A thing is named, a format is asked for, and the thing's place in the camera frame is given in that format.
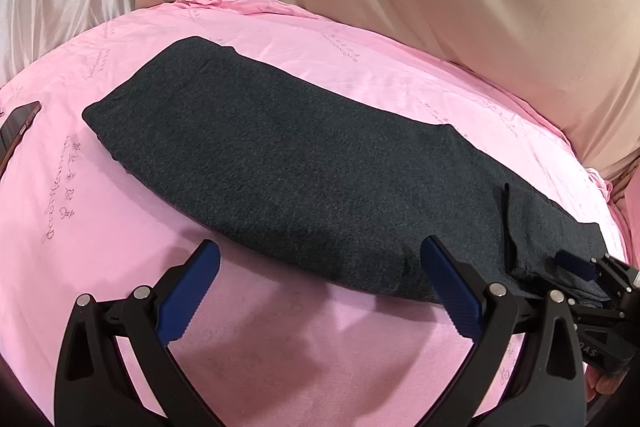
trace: blue rubber fingertip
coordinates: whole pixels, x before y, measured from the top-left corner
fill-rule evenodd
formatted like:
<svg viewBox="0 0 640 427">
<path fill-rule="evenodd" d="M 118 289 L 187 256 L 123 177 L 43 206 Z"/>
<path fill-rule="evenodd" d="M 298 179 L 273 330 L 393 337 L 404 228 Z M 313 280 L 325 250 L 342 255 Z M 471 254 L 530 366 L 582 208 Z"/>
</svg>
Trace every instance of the blue rubber fingertip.
<svg viewBox="0 0 640 427">
<path fill-rule="evenodd" d="M 594 264 L 584 261 L 566 250 L 559 250 L 556 253 L 556 264 L 585 281 L 593 281 L 598 275 Z"/>
<path fill-rule="evenodd" d="M 482 306 L 436 242 L 420 246 L 420 263 L 458 333 L 475 343 L 482 338 Z"/>
<path fill-rule="evenodd" d="M 156 333 L 164 347 L 184 334 L 219 270 L 220 250 L 208 241 L 158 310 Z"/>
</svg>

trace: silver screw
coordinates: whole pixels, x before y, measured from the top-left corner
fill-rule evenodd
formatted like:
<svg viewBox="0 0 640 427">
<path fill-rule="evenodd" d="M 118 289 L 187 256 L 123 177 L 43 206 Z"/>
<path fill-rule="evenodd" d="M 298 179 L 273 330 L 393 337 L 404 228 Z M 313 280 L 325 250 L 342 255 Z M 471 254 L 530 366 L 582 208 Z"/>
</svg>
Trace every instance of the silver screw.
<svg viewBox="0 0 640 427">
<path fill-rule="evenodd" d="M 146 299 L 151 293 L 149 286 L 138 286 L 133 290 L 133 296 L 136 299 Z"/>
<path fill-rule="evenodd" d="M 504 297 L 505 295 L 507 295 L 507 288 L 504 287 L 504 284 L 494 282 L 489 285 L 489 293 L 491 293 L 491 295 L 495 295 L 496 297 Z"/>
<path fill-rule="evenodd" d="M 560 290 L 551 290 L 549 292 L 549 298 L 555 303 L 561 303 L 564 301 L 564 294 Z"/>
<path fill-rule="evenodd" d="M 76 304 L 78 306 L 87 306 L 89 302 L 91 302 L 91 295 L 89 295 L 88 293 L 83 293 L 76 299 Z"/>
</svg>

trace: crumpled pink fabric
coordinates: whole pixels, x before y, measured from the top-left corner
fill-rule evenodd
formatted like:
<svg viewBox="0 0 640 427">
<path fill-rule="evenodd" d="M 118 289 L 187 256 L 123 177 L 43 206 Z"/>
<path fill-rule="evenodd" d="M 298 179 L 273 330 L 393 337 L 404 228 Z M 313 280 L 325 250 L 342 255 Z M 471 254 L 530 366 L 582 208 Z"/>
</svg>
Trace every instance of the crumpled pink fabric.
<svg viewBox="0 0 640 427">
<path fill-rule="evenodd" d="M 165 204 L 110 157 L 82 110 L 192 35 L 372 107 L 452 124 L 576 219 L 598 222 L 609 253 L 623 259 L 602 187 L 564 137 L 472 74 L 273 0 L 137 10 L 61 45 L 0 90 L 0 123 L 18 105 L 43 105 L 0 180 L 0 353 L 49 418 L 76 297 L 119 299 L 152 285 L 207 237 L 219 243 L 222 267 L 170 349 L 229 427 L 413 426 L 470 347 L 440 306 L 356 293 L 257 255 Z M 481 410 L 502 394 L 519 342 Z M 142 400 L 159 411 L 121 344 Z"/>
</svg>

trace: smartphone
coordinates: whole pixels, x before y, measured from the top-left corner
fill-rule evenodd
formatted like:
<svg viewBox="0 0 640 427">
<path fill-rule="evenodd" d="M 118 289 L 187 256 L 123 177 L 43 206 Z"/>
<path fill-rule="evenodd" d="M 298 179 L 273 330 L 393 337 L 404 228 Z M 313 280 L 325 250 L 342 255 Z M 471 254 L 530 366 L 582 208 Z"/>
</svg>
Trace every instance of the smartphone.
<svg viewBox="0 0 640 427">
<path fill-rule="evenodd" d="M 40 102 L 31 102 L 16 107 L 0 127 L 0 178 L 4 174 L 15 148 L 22 140 L 22 136 L 31 126 L 41 108 Z"/>
</svg>

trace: human hand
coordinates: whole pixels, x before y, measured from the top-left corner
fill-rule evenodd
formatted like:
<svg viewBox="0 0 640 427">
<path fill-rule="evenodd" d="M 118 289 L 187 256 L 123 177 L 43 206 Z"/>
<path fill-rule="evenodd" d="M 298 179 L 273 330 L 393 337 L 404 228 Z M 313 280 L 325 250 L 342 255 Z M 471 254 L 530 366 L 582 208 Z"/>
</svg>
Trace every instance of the human hand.
<svg viewBox="0 0 640 427">
<path fill-rule="evenodd" d="M 614 394 L 620 383 L 624 380 L 626 373 L 620 375 L 603 375 L 597 369 L 587 366 L 584 374 L 584 386 L 586 390 L 587 402 L 593 400 L 598 393 Z"/>
</svg>

